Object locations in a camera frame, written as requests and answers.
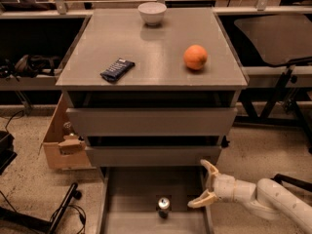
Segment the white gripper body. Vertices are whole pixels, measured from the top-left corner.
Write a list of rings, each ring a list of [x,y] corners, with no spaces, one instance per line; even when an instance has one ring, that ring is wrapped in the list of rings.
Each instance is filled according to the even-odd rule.
[[[255,200],[256,185],[231,175],[218,175],[213,182],[214,194],[222,202],[248,204]]]

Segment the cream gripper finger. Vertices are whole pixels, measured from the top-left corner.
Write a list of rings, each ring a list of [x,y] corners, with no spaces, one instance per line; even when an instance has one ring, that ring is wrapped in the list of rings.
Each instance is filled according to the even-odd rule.
[[[214,192],[205,190],[198,198],[191,200],[187,203],[187,206],[192,209],[206,207],[211,205],[217,200],[217,196]]]
[[[219,171],[216,166],[210,163],[208,160],[201,159],[201,165],[207,170],[205,175],[205,186],[210,188],[214,182],[215,177],[219,174]]]

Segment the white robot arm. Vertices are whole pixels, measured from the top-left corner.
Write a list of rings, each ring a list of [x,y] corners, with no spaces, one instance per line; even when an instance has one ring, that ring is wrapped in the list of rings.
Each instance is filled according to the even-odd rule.
[[[200,163],[208,172],[205,190],[188,202],[189,208],[207,207],[217,201],[239,203],[251,214],[267,220],[273,220],[282,213],[306,234],[312,234],[312,207],[277,181],[262,178],[257,183],[251,183],[222,174],[205,159],[201,159]]]

